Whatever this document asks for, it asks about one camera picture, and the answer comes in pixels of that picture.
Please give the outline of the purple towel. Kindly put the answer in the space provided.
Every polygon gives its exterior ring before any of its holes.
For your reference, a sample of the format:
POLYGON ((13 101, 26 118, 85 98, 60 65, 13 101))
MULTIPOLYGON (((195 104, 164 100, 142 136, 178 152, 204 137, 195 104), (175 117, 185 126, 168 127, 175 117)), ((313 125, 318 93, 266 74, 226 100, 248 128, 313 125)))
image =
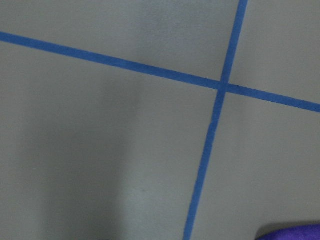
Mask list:
POLYGON ((308 224, 283 228, 264 234, 257 240, 319 240, 320 225, 308 224))

